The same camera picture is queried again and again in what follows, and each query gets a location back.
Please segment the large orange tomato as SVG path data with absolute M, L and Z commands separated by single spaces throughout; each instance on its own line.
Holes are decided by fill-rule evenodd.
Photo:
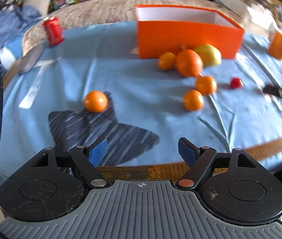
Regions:
M 198 77 L 203 70 L 203 61 L 191 49 L 180 51 L 176 56 L 176 69 L 184 77 Z

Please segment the orange cylindrical canister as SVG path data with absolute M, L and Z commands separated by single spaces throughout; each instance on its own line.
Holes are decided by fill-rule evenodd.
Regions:
M 275 30 L 270 36 L 268 53 L 276 59 L 282 60 L 282 30 Z

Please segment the orange fruit middle lower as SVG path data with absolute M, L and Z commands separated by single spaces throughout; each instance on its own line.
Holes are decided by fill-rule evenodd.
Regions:
M 189 90 L 183 96 L 183 105 L 188 111 L 201 110 L 205 105 L 204 97 L 197 90 Z

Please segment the red cherry tomato upper pair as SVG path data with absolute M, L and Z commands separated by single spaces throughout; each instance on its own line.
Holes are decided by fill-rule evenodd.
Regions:
M 242 80 L 239 77 L 233 77 L 230 81 L 230 88 L 238 89 L 244 86 Z

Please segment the small orange fruit far left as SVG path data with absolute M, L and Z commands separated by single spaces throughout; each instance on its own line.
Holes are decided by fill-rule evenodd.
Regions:
M 107 96 L 100 91 L 91 91 L 84 98 L 84 107 L 93 113 L 100 113 L 108 107 Z

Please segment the light blue tablecloth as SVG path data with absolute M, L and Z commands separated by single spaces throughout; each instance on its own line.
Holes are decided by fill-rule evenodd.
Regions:
M 248 33 L 235 59 L 205 68 L 203 75 L 212 76 L 218 89 L 195 112 L 185 110 L 182 103 L 195 80 L 160 70 L 154 59 L 139 59 L 134 48 L 110 54 L 96 48 L 91 55 L 70 57 L 50 54 L 46 48 L 37 65 L 15 76 L 5 90 L 0 178 L 9 177 L 41 149 L 54 146 L 48 115 L 80 112 L 84 96 L 93 90 L 110 93 L 118 122 L 160 138 L 140 156 L 120 149 L 105 158 L 105 165 L 179 162 L 177 143 L 182 136 L 221 152 L 282 137 L 282 100 L 262 93 L 266 84 L 282 87 L 282 62 L 268 55 L 268 43 Z M 233 77 L 244 86 L 230 88 Z

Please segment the orange fruit middle upper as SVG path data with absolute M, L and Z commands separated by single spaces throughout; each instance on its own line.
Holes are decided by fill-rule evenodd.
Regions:
M 216 80 L 209 75 L 199 76 L 195 83 L 195 88 L 203 95 L 209 95 L 217 91 Z

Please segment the small orange fruit behind tomato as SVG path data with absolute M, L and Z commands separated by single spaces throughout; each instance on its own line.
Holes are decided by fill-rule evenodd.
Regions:
M 161 70 L 169 71 L 174 69 L 176 55 L 172 52 L 163 53 L 157 60 L 157 65 Z

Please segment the orange cardboard box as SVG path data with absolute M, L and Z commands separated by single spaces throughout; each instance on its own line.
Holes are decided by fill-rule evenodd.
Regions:
M 137 5 L 139 58 L 158 58 L 165 52 L 178 53 L 181 47 L 194 49 L 210 44 L 223 58 L 233 59 L 239 50 L 244 29 L 215 9 L 181 5 Z

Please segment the red soda can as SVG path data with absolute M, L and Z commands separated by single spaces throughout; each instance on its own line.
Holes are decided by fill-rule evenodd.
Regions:
M 46 33 L 49 46 L 56 46 L 64 41 L 62 28 L 57 17 L 48 16 L 44 18 L 42 26 Z

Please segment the quilted beige sofa cover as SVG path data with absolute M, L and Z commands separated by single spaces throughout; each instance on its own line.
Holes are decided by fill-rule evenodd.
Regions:
M 228 9 L 207 0 L 93 0 L 54 12 L 61 24 L 64 41 L 47 52 L 63 56 L 91 55 L 96 48 L 107 54 L 119 48 L 138 48 L 137 5 L 181 5 L 215 9 L 242 28 L 241 19 Z

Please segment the blue striped bedding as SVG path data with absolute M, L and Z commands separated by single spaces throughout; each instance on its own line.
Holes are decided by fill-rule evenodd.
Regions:
M 0 60 L 3 76 L 9 75 L 13 64 L 23 57 L 22 38 L 41 19 L 38 9 L 31 5 L 22 9 L 13 6 L 7 11 L 0 10 Z

